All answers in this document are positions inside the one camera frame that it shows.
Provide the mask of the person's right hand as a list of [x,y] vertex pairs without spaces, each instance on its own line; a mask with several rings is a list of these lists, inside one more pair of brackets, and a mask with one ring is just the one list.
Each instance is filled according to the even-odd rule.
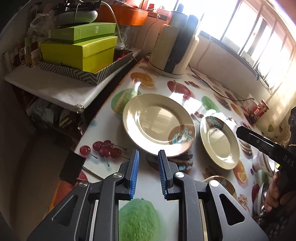
[[266,212],[271,212],[279,205],[282,205],[286,212],[293,212],[295,211],[295,190],[286,193],[280,198],[280,192],[277,186],[278,178],[279,174],[276,172],[273,176],[273,181],[269,185],[264,208]]

